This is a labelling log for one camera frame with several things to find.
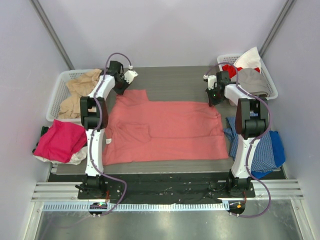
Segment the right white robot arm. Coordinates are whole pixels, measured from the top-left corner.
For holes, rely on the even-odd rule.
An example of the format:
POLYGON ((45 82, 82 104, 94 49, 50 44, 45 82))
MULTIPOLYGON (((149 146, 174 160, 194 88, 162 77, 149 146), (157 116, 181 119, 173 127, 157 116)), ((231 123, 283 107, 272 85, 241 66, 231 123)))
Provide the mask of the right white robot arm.
POLYGON ((250 190, 255 150, 260 138, 270 129, 268 103, 244 90, 238 80, 232 82, 227 71, 220 71, 216 75, 205 74, 203 80, 207 82, 205 91, 209 106, 218 105, 225 99, 236 105, 235 131, 238 145, 234 163, 223 188, 230 197, 236 198, 250 190))

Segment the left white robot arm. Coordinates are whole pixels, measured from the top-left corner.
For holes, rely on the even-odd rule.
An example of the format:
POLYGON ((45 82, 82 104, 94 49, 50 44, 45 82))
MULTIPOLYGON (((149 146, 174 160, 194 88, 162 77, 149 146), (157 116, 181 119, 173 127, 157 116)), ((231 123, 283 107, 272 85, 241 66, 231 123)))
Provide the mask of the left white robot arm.
POLYGON ((109 115, 106 99, 116 87, 125 83, 124 66, 112 60, 103 70, 91 93, 80 98, 80 120, 87 139, 87 163, 82 183, 76 185, 80 200, 100 200, 107 194, 103 176, 103 147, 109 115))

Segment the salmon pink t shirt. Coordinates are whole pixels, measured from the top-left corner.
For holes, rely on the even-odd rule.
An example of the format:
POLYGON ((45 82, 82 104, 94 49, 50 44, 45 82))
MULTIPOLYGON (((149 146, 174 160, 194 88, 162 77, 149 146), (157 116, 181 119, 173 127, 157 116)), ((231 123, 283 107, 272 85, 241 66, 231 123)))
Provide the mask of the salmon pink t shirt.
POLYGON ((195 101, 151 101, 146 90, 117 95, 105 130, 105 166, 228 158, 222 118, 195 101))

